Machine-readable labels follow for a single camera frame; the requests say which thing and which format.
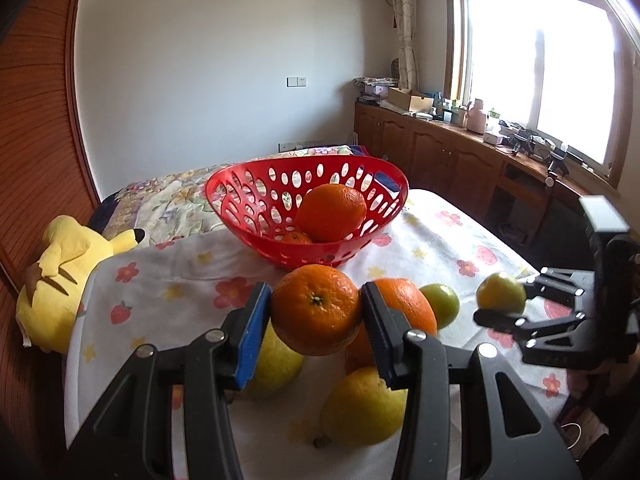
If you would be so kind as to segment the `window with wooden frame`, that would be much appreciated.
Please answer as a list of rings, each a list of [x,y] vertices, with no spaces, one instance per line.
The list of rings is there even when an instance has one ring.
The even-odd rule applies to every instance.
[[[458,96],[611,186],[631,136],[639,0],[451,0]]]

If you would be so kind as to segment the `yellow plush toy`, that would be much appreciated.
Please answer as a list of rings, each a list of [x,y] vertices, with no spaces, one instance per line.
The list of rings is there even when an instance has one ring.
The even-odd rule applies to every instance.
[[[71,216],[54,218],[42,236],[43,252],[25,271],[16,300],[15,321],[23,346],[65,354],[93,269],[144,238],[142,229],[129,229],[108,240]]]

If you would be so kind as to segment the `white wall switch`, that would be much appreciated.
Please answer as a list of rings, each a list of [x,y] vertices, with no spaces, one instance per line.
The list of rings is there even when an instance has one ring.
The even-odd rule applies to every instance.
[[[305,88],[306,85],[306,77],[288,76],[288,78],[286,78],[286,86],[288,88]]]

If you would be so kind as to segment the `small tangerine in basket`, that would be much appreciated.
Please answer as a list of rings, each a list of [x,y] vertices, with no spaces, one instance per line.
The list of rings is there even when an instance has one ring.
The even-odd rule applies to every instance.
[[[282,242],[288,244],[309,245],[314,241],[305,233],[291,231],[283,235]]]

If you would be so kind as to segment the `yellow-green pear-like apple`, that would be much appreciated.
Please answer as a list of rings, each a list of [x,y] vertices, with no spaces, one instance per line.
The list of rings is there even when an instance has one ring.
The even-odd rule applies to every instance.
[[[306,358],[280,339],[268,322],[253,378],[243,394],[252,400],[268,399],[286,388],[302,371]]]

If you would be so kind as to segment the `green apple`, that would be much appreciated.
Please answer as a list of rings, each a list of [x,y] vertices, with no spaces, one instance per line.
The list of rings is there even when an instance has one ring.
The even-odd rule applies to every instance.
[[[477,307],[482,310],[521,314],[526,300],[524,285],[506,274],[489,275],[476,290]]]
[[[431,305],[440,330],[454,322],[460,312],[460,300],[451,287],[428,284],[422,286],[420,292]]]

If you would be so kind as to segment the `cardboard box on cabinet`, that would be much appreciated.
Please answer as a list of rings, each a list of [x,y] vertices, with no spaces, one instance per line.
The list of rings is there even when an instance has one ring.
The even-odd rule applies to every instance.
[[[432,98],[422,96],[422,94],[409,89],[390,88],[387,93],[387,101],[409,113],[430,114],[433,107]]]

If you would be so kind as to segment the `orange inside basket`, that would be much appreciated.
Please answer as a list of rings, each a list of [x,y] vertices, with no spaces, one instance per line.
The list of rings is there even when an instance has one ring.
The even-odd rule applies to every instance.
[[[304,196],[294,226],[314,242],[339,242],[361,226],[367,210],[366,200],[354,188],[322,184]]]

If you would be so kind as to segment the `patterned curtain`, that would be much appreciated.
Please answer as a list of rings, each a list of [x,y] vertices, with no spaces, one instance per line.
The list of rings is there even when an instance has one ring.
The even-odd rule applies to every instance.
[[[401,89],[416,90],[418,63],[414,52],[416,36],[416,0],[392,0],[398,36],[398,68]]]

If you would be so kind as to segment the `red perforated plastic basket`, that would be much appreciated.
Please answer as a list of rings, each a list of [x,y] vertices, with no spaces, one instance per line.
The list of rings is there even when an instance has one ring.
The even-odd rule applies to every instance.
[[[384,159],[319,155],[224,167],[204,193],[231,233],[276,266],[337,268],[398,216],[409,183]]]

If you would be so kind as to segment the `yellow-green apple with stem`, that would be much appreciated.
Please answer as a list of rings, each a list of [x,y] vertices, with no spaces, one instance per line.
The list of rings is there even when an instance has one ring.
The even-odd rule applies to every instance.
[[[331,443],[360,448],[396,434],[404,421],[407,390],[392,390],[373,366],[339,380],[319,415],[322,436]]]

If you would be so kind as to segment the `small mandarin orange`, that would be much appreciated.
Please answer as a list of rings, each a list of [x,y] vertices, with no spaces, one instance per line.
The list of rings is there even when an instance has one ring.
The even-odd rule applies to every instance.
[[[343,272],[307,264],[288,273],[271,294],[271,324],[303,356],[329,356],[351,344],[362,321],[359,289]]]

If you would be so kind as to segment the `wooden window cabinet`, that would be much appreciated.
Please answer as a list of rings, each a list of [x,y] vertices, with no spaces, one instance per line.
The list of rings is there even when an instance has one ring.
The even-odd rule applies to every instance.
[[[354,131],[368,154],[388,160],[412,188],[432,191],[480,222],[535,266],[589,266],[585,191],[523,154],[442,122],[356,103]]]

